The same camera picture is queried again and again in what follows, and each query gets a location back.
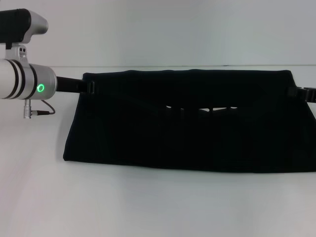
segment silver cylindrical device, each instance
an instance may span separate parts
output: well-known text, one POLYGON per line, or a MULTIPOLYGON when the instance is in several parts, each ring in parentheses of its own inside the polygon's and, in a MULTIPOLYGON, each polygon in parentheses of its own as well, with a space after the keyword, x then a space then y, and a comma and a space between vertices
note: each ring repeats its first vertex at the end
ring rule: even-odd
POLYGON ((0 59, 0 98, 47 100, 57 89, 57 77, 46 66, 30 64, 32 76, 15 60, 0 59))

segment cable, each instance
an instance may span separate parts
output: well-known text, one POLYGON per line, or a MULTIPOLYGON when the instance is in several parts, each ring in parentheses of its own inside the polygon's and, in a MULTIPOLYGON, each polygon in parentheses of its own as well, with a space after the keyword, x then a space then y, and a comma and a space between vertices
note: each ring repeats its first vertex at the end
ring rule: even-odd
POLYGON ((53 115, 53 114, 56 113, 55 109, 54 109, 49 103, 47 103, 47 102, 44 101, 44 100, 41 100, 41 101, 42 101, 44 104, 46 104, 48 107, 50 107, 51 110, 53 111, 53 112, 49 112, 50 115, 53 115))

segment white backdrop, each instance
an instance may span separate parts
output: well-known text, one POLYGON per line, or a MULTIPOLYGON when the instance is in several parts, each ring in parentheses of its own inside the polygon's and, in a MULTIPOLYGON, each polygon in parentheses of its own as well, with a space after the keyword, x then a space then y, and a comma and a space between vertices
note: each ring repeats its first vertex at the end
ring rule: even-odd
MULTIPOLYGON (((288 69, 298 86, 310 87, 316 87, 315 6, 309 0, 0 1, 0 10, 27 8, 49 21, 47 34, 27 45, 29 60, 59 76, 288 69)), ((315 173, 63 161, 77 100, 57 93, 49 100, 56 114, 31 120, 22 119, 23 101, 0 100, 1 237, 316 235, 315 173)))

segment black cloth pouch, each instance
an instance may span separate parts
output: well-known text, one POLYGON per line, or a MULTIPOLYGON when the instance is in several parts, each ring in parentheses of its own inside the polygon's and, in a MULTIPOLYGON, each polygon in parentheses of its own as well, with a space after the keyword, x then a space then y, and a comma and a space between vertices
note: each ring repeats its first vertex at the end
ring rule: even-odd
POLYGON ((64 160, 316 171, 316 121, 307 103, 287 96, 290 71, 126 71, 83 80, 95 93, 79 97, 64 160))

